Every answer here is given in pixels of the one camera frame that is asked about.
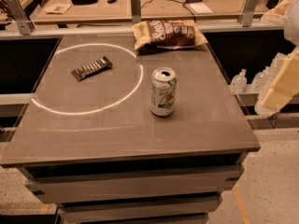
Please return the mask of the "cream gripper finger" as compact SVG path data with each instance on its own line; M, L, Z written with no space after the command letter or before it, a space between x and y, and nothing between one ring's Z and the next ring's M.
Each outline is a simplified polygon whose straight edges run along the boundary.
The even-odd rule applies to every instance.
M276 78L262 99L262 106L272 111L279 111L298 93L299 52L296 51L284 59Z

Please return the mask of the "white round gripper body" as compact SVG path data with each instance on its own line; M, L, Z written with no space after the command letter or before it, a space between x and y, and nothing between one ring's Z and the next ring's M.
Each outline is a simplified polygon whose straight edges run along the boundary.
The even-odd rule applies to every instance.
M291 0L284 23L284 37L299 46L299 0Z

